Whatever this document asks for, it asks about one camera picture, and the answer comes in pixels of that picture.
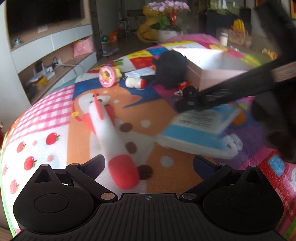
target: green ball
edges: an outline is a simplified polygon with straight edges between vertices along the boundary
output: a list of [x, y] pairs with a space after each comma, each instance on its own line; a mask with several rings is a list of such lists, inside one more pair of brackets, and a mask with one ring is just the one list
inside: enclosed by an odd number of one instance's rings
[[102, 42], [107, 43], [109, 41], [109, 36], [108, 35], [103, 35], [101, 37]]

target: black plastic base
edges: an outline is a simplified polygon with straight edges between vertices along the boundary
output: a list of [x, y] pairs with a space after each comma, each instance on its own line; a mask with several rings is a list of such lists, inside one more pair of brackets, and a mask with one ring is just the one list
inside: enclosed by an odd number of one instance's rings
[[41, 165], [15, 201], [23, 231], [13, 240], [284, 240], [273, 230], [283, 204], [258, 167], [233, 170], [198, 156], [195, 162], [212, 175], [179, 198], [123, 194], [120, 200], [94, 181], [103, 156], [66, 169]]

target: yellow toy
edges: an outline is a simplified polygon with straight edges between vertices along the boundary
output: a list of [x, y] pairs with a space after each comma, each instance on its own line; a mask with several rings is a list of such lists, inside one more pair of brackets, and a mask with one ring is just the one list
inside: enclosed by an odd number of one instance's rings
[[157, 23], [156, 17], [161, 17], [161, 13], [151, 10], [148, 6], [144, 6], [143, 14], [147, 17], [147, 20], [137, 30], [137, 36], [145, 43], [157, 43], [158, 32], [156, 29], [151, 29], [150, 26]]
[[244, 22], [241, 19], [233, 21], [232, 29], [229, 30], [229, 41], [238, 45], [244, 44], [244, 39], [248, 32], [244, 27]]
[[263, 54], [267, 54], [272, 60], [275, 60], [275, 59], [277, 59], [277, 57], [278, 57], [278, 54], [277, 53], [275, 53], [275, 52], [273, 52], [273, 51], [271, 51], [270, 49], [263, 49], [262, 50], [262, 53]]
[[37, 90], [41, 90], [45, 85], [47, 85], [47, 79], [44, 76], [40, 77], [38, 81], [35, 82], [35, 87]]

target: screw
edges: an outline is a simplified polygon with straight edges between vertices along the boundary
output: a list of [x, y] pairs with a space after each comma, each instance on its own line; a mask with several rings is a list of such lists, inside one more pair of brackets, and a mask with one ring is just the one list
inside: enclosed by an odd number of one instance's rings
[[196, 194], [192, 192], [186, 192], [182, 194], [182, 197], [187, 200], [193, 200], [196, 199]]
[[113, 193], [106, 192], [101, 195], [101, 198], [104, 200], [111, 200], [111, 199], [115, 198], [115, 195]]

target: toy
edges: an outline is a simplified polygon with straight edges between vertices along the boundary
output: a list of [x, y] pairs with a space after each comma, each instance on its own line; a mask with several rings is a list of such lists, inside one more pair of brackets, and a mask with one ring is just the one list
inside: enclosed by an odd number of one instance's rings
[[161, 13], [151, 10], [148, 6], [143, 7], [143, 15], [147, 17], [146, 22], [139, 26], [137, 30], [138, 38], [145, 43], [157, 43], [158, 32], [151, 29], [150, 26], [157, 23], [157, 17], [161, 17]]
[[155, 75], [142, 76], [152, 85], [161, 84], [165, 89], [178, 87], [179, 83], [185, 80], [187, 61], [181, 53], [171, 50], [163, 52], [159, 59], [153, 59], [156, 66]]
[[37, 82], [34, 83], [37, 90], [41, 90], [45, 85], [47, 85], [47, 79], [44, 76], [41, 76]]
[[113, 181], [123, 190], [137, 186], [139, 174], [131, 156], [121, 141], [104, 105], [96, 99], [89, 105], [93, 130], [100, 142], [102, 155], [109, 160], [107, 165]]
[[99, 81], [106, 88], [118, 83], [121, 77], [122, 74], [118, 67], [104, 66], [99, 72]]
[[144, 89], [146, 87], [146, 80], [141, 78], [127, 77], [126, 78], [126, 87]]
[[102, 41], [102, 43], [107, 43], [109, 41], [109, 36], [108, 35], [103, 35], [101, 37], [101, 41]]
[[194, 86], [192, 86], [188, 81], [180, 83], [178, 89], [181, 95], [185, 98], [197, 92], [197, 89]]
[[270, 49], [264, 48], [262, 50], [262, 53], [268, 55], [272, 60], [275, 60], [278, 57], [278, 54], [275, 53], [275, 52], [273, 52], [273, 51], [271, 51]]

